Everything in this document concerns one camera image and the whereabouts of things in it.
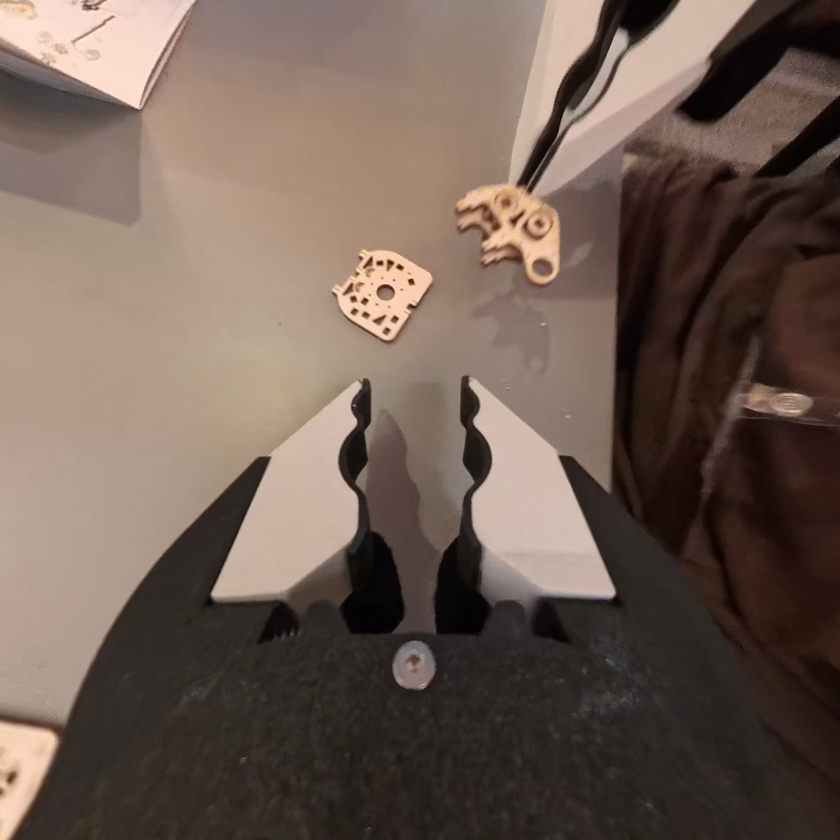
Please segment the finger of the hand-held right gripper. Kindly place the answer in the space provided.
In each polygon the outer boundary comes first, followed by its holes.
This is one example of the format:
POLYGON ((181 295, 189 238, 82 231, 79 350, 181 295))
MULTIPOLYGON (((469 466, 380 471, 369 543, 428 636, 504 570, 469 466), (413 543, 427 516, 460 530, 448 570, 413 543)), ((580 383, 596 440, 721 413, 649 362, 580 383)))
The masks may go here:
MULTIPOLYGON (((602 16, 602 1, 548 1, 532 58, 528 82, 512 145, 509 182, 520 183, 535 144, 551 118, 563 78, 594 43, 602 16)), ((597 137, 596 127, 578 122, 565 135, 537 187, 564 187, 577 179, 595 183, 587 171, 600 171, 610 144, 597 137)))
POLYGON ((550 121, 528 161, 528 190, 537 196, 560 189, 536 184, 573 125, 596 127, 612 151, 705 76, 713 50, 754 6, 748 1, 603 3, 596 40, 563 78, 550 121))

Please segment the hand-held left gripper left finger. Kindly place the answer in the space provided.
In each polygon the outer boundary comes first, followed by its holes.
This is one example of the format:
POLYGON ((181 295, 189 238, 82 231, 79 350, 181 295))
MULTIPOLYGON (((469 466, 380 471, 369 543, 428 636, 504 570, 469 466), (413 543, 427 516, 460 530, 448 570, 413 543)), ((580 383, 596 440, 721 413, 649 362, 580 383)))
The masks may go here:
POLYGON ((358 479, 371 384, 354 382, 274 449, 211 592, 216 604, 342 604, 370 574, 358 479))

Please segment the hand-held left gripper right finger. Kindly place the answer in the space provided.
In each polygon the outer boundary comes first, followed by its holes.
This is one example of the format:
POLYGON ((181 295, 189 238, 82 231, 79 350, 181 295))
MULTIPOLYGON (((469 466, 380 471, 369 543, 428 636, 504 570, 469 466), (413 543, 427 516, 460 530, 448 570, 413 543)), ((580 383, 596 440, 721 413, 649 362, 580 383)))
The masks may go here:
POLYGON ((609 602, 616 588, 557 450, 476 378, 461 382, 459 572, 487 602, 609 602))

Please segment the assembled wooden model piece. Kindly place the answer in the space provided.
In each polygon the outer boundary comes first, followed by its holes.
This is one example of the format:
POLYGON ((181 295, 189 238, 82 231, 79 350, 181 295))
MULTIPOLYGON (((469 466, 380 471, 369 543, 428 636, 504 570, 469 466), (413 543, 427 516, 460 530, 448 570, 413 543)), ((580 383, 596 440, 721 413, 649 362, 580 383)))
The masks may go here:
POLYGON ((504 260, 521 264, 526 278, 539 287, 560 272, 560 220, 553 206, 510 183, 483 185, 455 205, 458 231, 481 232, 480 264, 504 260))

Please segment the perforated wooden plate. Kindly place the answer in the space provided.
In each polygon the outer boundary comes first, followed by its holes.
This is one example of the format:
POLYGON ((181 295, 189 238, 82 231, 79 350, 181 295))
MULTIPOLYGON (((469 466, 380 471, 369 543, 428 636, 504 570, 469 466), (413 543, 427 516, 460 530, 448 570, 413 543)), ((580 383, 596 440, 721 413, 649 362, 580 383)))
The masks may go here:
POLYGON ((350 276, 331 289, 342 315, 378 340, 391 343, 434 283, 433 275, 385 249, 363 249, 350 276))

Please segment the brown clothing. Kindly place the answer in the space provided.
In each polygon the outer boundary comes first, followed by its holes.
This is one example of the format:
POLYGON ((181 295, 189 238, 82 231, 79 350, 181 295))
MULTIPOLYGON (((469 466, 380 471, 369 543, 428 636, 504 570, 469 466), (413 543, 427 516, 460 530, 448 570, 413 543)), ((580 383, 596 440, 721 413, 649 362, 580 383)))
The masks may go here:
POLYGON ((623 179, 613 476, 726 634, 801 789, 838 809, 838 178, 639 162, 623 179))

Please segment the pale cutout sheet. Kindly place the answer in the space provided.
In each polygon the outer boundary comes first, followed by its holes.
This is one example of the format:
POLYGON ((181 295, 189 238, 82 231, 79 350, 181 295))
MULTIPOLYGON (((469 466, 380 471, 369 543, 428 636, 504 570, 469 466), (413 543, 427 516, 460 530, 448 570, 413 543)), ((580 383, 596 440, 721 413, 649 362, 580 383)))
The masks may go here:
POLYGON ((47 776, 60 743, 52 728, 1 720, 1 838, 13 838, 47 776))

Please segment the open instruction booklet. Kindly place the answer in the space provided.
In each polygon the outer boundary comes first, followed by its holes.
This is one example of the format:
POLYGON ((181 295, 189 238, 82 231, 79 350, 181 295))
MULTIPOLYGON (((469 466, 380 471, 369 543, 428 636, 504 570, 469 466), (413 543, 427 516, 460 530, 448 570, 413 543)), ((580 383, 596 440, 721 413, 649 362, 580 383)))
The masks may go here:
POLYGON ((143 109, 194 1, 2 1, 1 69, 143 109))

